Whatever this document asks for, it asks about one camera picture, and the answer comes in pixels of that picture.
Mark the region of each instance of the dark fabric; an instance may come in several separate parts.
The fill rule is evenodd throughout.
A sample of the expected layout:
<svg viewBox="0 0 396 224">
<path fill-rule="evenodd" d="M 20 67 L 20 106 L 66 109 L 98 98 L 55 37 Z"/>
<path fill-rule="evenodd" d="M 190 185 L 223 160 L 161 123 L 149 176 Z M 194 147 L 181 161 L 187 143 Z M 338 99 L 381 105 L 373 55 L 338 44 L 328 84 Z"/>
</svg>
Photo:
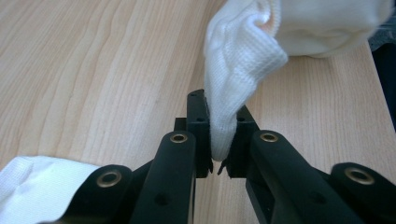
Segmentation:
<svg viewBox="0 0 396 224">
<path fill-rule="evenodd" d="M 393 127 L 396 127 L 396 45 L 383 45 L 373 52 L 373 58 L 388 103 Z"/>
</svg>

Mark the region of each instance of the wooden table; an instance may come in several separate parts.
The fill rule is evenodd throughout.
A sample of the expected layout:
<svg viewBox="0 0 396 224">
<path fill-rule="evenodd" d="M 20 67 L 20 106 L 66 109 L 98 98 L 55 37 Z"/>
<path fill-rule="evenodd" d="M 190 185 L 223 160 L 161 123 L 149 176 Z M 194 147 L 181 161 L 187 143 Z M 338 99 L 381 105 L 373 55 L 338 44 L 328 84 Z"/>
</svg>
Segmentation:
<svg viewBox="0 0 396 224">
<path fill-rule="evenodd" d="M 0 169 L 47 155 L 135 169 L 203 87 L 222 1 L 0 1 Z M 396 137 L 366 45 L 291 58 L 247 104 L 315 167 L 354 161 L 396 182 Z M 195 223 L 255 223 L 245 181 L 197 182 Z"/>
</svg>

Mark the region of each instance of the hole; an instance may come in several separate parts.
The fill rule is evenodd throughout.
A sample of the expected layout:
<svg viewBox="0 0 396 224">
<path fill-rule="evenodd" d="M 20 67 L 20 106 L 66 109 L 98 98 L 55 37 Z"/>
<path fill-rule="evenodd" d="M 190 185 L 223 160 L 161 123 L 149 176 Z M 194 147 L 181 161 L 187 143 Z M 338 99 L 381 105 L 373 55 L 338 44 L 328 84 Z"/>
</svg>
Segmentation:
<svg viewBox="0 0 396 224">
<path fill-rule="evenodd" d="M 260 138 L 265 142 L 276 142 L 278 139 L 276 135 L 271 133 L 263 133 Z"/>
<path fill-rule="evenodd" d="M 171 136 L 171 141 L 174 143 L 183 143 L 187 141 L 188 137 L 186 134 L 183 133 L 176 133 Z"/>
<path fill-rule="evenodd" d="M 122 175 L 118 170 L 104 172 L 96 179 L 96 184 L 101 188 L 110 188 L 120 182 Z"/>
<path fill-rule="evenodd" d="M 369 175 L 367 172 L 365 172 L 361 169 L 355 168 L 355 167 L 346 168 L 345 174 L 349 179 L 351 179 L 352 181 L 355 181 L 359 184 L 372 185 L 375 182 L 374 178 L 371 175 Z"/>
<path fill-rule="evenodd" d="M 311 191 L 309 193 L 309 199 L 311 199 L 313 203 L 318 203 L 318 204 L 326 203 L 326 198 L 321 193 L 318 193 L 316 191 Z"/>
<path fill-rule="evenodd" d="M 166 206 L 171 202 L 171 199 L 167 194 L 159 193 L 159 194 L 157 194 L 157 196 L 155 196 L 154 201 L 159 206 Z"/>
</svg>

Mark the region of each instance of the white fabric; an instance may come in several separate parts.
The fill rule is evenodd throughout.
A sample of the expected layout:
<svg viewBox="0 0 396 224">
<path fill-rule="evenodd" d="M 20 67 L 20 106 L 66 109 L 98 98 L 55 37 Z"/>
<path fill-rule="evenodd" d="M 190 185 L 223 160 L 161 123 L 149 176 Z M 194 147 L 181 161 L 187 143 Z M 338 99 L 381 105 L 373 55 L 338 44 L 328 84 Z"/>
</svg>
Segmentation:
<svg viewBox="0 0 396 224">
<path fill-rule="evenodd" d="M 228 155 L 236 130 L 236 112 L 258 83 L 288 60 L 274 39 L 279 17 L 276 0 L 230 0 L 208 25 L 205 97 L 212 158 L 216 161 Z"/>
<path fill-rule="evenodd" d="M 228 0 L 210 21 L 205 37 L 212 158 L 226 159 L 237 110 L 265 76 L 287 61 L 284 50 L 291 56 L 327 57 L 356 47 L 391 15 L 393 4 L 393 0 Z"/>
<path fill-rule="evenodd" d="M 50 157 L 17 157 L 0 172 L 0 223 L 33 224 L 62 216 L 98 167 Z"/>
</svg>

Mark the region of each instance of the wood grain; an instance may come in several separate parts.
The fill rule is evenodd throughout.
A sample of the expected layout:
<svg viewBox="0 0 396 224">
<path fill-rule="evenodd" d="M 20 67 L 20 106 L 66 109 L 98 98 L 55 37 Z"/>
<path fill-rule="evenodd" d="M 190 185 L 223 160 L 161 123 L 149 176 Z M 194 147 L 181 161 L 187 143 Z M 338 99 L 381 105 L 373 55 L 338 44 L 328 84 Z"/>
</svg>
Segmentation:
<svg viewBox="0 0 396 224">
<path fill-rule="evenodd" d="M 1 0 L 0 169 L 18 155 L 132 169 L 151 160 L 203 87 L 205 28 L 221 4 Z M 291 58 L 247 105 L 313 166 L 354 161 L 396 182 L 396 136 L 366 45 Z M 195 223 L 257 223 L 244 185 L 198 180 Z"/>
</svg>

